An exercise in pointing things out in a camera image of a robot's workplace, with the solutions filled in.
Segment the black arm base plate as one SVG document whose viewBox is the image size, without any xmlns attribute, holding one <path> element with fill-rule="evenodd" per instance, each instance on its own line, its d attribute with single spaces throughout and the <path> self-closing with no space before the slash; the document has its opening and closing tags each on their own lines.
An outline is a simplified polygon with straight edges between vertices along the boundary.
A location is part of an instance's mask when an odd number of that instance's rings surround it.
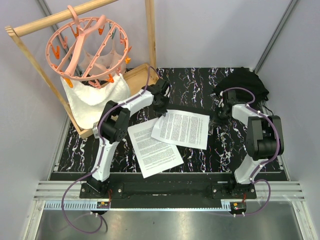
<svg viewBox="0 0 320 240">
<path fill-rule="evenodd" d="M 81 199 L 106 198 L 124 199 L 131 196 L 195 196 L 213 199 L 257 198 L 253 184 L 241 185 L 233 179 L 232 173 L 158 173 L 143 178 L 141 173 L 111 173 L 108 191 L 99 196 L 87 185 L 81 183 Z"/>
</svg>

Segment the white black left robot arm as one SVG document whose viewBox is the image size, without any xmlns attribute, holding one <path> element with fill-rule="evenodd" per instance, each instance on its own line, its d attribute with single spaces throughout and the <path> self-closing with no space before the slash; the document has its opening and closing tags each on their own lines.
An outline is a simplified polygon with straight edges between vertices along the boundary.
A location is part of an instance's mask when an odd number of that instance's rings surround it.
<svg viewBox="0 0 320 240">
<path fill-rule="evenodd" d="M 155 84 L 146 85 L 130 98 L 115 102 L 108 101 L 97 124 L 99 148 L 94 166 L 86 183 L 97 198 L 108 193 L 111 163 L 118 144 L 126 137 L 132 115 L 145 107 L 152 106 L 161 115 L 167 113 L 171 85 L 159 78 Z"/>
</svg>

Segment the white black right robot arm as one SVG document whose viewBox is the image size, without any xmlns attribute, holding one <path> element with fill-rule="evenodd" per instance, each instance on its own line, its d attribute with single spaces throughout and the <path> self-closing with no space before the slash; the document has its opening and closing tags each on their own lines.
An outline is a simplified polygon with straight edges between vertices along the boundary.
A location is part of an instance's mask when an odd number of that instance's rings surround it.
<svg viewBox="0 0 320 240">
<path fill-rule="evenodd" d="M 284 140 L 281 118 L 266 115 L 251 107 L 255 95 L 242 87 L 232 87 L 219 94 L 221 100 L 216 107 L 210 125 L 223 126 L 234 119 L 246 126 L 246 156 L 234 171 L 224 193 L 232 198 L 239 198 L 249 192 L 255 183 L 255 177 L 269 162 L 274 161 L 284 152 Z"/>
</svg>

